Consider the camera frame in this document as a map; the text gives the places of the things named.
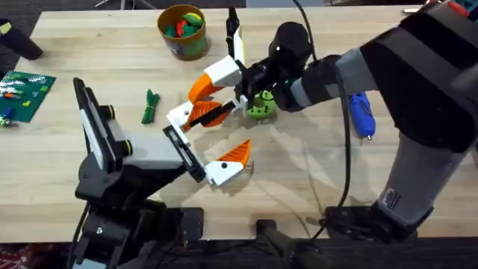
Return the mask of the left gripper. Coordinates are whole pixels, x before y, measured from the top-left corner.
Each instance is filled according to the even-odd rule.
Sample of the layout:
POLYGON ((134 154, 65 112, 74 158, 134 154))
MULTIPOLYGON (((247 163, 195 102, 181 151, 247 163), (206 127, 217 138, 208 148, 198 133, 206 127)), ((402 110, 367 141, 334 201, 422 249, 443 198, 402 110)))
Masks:
MULTIPOLYGON (((193 103, 186 101, 169 111, 167 119, 183 131, 192 110, 193 103)), ((204 168, 172 126, 141 134, 124 132, 113 121, 104 134, 91 123, 84 130, 89 150, 78 169, 75 197, 113 209, 138 206, 185 173, 196 182, 206 177, 221 186, 246 167, 252 148, 247 139, 204 168)))

